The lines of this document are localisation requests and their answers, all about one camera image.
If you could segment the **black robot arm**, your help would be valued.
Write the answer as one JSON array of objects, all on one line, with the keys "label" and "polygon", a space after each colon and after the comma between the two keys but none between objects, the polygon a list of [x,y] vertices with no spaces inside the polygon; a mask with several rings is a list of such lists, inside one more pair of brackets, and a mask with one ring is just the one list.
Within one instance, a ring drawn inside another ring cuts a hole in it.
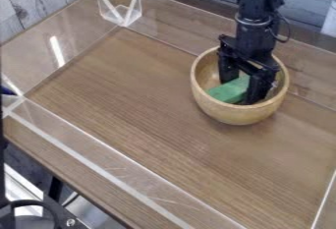
[{"label": "black robot arm", "polygon": [[239,9],[235,15],[235,37],[222,35],[218,49],[218,69],[222,84],[239,78],[243,71],[250,76],[243,102],[247,105],[267,97],[280,72],[274,57],[276,42],[280,38],[280,24],[284,16],[279,9],[286,0],[236,0]]}]

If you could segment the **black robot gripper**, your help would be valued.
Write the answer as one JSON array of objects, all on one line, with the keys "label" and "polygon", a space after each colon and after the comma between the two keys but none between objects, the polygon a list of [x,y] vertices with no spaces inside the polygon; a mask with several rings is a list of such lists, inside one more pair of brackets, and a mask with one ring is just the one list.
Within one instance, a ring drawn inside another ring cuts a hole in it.
[{"label": "black robot gripper", "polygon": [[[279,28],[279,21],[274,15],[260,20],[236,15],[235,20],[236,35],[219,36],[219,79],[226,84],[239,77],[239,70],[248,74],[244,103],[252,105],[267,97],[280,71],[280,65],[272,56],[276,46],[274,29]],[[262,69],[248,65],[250,61],[256,62]]]}]

